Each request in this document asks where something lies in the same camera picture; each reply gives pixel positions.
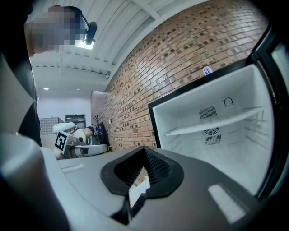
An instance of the mini fridge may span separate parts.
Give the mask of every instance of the mini fridge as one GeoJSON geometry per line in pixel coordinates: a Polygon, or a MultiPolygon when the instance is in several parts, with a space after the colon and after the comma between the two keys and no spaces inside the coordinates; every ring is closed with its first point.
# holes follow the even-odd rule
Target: mini fridge
{"type": "Polygon", "coordinates": [[[267,28],[247,59],[149,104],[158,148],[203,160],[266,197],[288,170],[289,55],[267,28]]]}

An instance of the fan vent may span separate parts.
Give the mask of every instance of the fan vent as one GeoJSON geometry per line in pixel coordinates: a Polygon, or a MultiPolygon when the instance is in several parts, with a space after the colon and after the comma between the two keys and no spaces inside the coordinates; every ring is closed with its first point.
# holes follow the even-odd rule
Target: fan vent
{"type": "Polygon", "coordinates": [[[209,136],[205,137],[205,143],[206,145],[214,145],[214,144],[220,144],[222,141],[221,135],[214,135],[214,136],[209,136]]]}
{"type": "Polygon", "coordinates": [[[208,135],[215,135],[219,130],[219,127],[217,128],[211,128],[211,129],[208,129],[208,130],[205,130],[204,132],[208,135]]]}
{"type": "Polygon", "coordinates": [[[200,119],[202,120],[217,115],[217,112],[214,106],[210,106],[208,108],[200,110],[199,114],[200,119]]]}

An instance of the white shelf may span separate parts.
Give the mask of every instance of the white shelf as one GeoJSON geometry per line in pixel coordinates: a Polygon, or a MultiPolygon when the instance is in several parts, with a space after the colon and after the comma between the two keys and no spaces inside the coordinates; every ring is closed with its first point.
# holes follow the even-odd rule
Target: white shelf
{"type": "Polygon", "coordinates": [[[234,113],[222,116],[221,118],[213,117],[210,120],[204,120],[200,123],[196,123],[189,127],[175,128],[174,130],[171,130],[169,133],[166,133],[165,136],[200,132],[200,131],[204,131],[204,130],[208,130],[212,128],[222,127],[225,125],[238,122],[240,120],[244,120],[263,110],[264,110],[264,107],[238,110],[234,113]]]}

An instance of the circular fan grille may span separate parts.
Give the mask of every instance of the circular fan grille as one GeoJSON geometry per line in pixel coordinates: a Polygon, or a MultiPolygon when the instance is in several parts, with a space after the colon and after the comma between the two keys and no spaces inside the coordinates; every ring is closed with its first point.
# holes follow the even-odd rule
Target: circular fan grille
{"type": "Polygon", "coordinates": [[[219,127],[217,128],[211,128],[211,129],[208,129],[208,130],[205,130],[204,132],[208,135],[215,135],[219,130],[219,127]]]}

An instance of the recessed light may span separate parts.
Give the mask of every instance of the recessed light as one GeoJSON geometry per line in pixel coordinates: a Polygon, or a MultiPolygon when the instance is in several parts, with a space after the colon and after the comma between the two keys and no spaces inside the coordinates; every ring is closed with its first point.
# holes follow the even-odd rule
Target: recessed light
{"type": "Polygon", "coordinates": [[[90,45],[86,45],[85,41],[77,41],[75,46],[92,50],[93,46],[94,46],[94,43],[95,43],[95,40],[93,40],[90,45]]]}

